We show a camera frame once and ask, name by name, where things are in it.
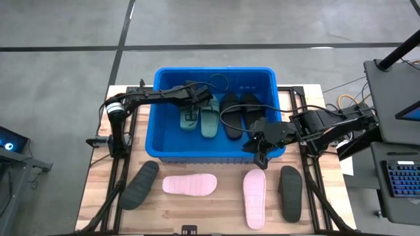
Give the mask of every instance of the wooden table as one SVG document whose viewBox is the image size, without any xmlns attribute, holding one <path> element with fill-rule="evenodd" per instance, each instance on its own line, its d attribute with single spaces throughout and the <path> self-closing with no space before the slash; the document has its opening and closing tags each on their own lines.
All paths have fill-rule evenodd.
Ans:
<svg viewBox="0 0 420 236">
<path fill-rule="evenodd" d="M 307 104 L 325 106 L 320 85 L 300 85 L 304 87 Z M 126 86 L 111 86 L 108 97 L 125 92 Z M 290 97 L 286 92 L 279 92 L 282 109 L 291 109 Z M 221 165 L 221 164 L 178 164 L 162 163 L 150 157 L 144 148 L 150 106 L 141 106 L 137 116 L 137 127 L 133 139 L 133 151 L 129 165 L 128 182 L 139 168 L 149 160 L 159 163 L 160 171 L 145 202 L 135 210 L 124 210 L 121 216 L 120 233 L 169 234 L 180 233 L 183 225 L 197 225 L 198 233 L 312 233 L 312 222 L 308 207 L 308 197 L 303 191 L 302 216 L 296 224 L 286 222 L 282 217 L 280 196 L 277 192 L 280 169 L 289 165 L 295 167 L 303 177 L 303 168 L 299 147 L 291 144 L 286 147 L 281 158 L 273 159 L 266 174 L 266 222 L 260 230 L 248 228 L 245 221 L 242 182 L 245 174 L 255 165 Z M 283 121 L 289 120 L 290 113 L 282 113 Z M 99 135 L 110 134 L 110 124 L 106 115 L 102 116 Z M 101 147 L 93 152 L 92 161 L 108 154 L 108 148 Z M 356 228 L 350 201 L 338 157 L 325 154 L 319 160 L 325 191 L 328 201 L 339 216 L 352 228 Z M 81 202 L 76 229 L 86 226 L 103 204 L 110 178 L 112 159 L 106 158 L 89 170 L 83 199 Z M 162 181 L 166 176 L 195 173 L 210 173 L 218 178 L 216 190 L 206 197 L 169 195 L 162 190 Z M 321 228 L 324 218 L 320 202 L 316 199 L 316 208 Z M 110 226 L 114 221 L 116 201 L 111 210 Z"/>
</svg>

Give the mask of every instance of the gray floor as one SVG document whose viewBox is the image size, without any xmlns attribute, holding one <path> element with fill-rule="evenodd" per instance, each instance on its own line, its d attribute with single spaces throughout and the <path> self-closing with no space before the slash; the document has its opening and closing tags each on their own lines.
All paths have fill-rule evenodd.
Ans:
<svg viewBox="0 0 420 236">
<path fill-rule="evenodd" d="M 0 0 L 0 47 L 117 45 L 129 0 Z M 217 43 L 401 42 L 420 17 L 407 0 L 137 0 L 126 45 Z M 323 90 L 364 75 L 364 60 L 392 48 L 189 50 L 124 52 L 117 85 L 152 84 L 165 66 L 267 66 L 278 83 L 317 83 Z M 33 140 L 33 154 L 53 162 L 28 188 L 14 235 L 71 232 L 115 52 L 0 52 L 0 125 Z M 420 58 L 420 49 L 406 56 Z M 362 79 L 324 94 L 358 94 Z M 370 190 L 349 189 L 358 229 L 418 235 L 420 227 L 377 220 Z"/>
</svg>

